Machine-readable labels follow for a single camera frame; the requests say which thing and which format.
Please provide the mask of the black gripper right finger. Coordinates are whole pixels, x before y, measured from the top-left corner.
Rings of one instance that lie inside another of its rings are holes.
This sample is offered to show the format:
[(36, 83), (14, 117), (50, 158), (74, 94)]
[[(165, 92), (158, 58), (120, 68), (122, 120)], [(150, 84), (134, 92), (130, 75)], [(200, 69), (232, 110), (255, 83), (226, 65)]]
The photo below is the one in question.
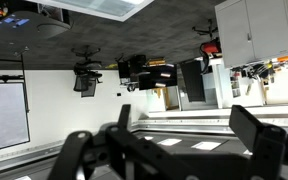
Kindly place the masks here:
[(281, 180), (288, 166), (288, 133), (277, 125), (262, 123), (241, 105), (233, 105), (229, 127), (252, 153), (245, 180)]

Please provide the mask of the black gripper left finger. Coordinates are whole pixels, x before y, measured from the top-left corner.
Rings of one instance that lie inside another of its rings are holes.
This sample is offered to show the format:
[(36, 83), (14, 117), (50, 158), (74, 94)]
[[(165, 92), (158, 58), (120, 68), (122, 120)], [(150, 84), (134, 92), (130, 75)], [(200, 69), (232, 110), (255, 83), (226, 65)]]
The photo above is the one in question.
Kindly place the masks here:
[(109, 165), (124, 180), (198, 180), (197, 172), (183, 160), (128, 129), (131, 105), (122, 106), (116, 123), (104, 124), (93, 136), (71, 133), (47, 180), (87, 180), (96, 167)]

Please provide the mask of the black robot base box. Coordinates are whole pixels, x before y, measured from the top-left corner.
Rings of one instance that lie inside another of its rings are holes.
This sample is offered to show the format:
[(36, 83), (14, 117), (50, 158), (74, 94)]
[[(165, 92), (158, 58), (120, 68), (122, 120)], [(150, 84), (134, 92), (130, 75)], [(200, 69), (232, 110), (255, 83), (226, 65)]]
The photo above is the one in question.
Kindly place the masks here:
[(48, 39), (71, 29), (67, 10), (27, 0), (0, 0), (0, 35)]

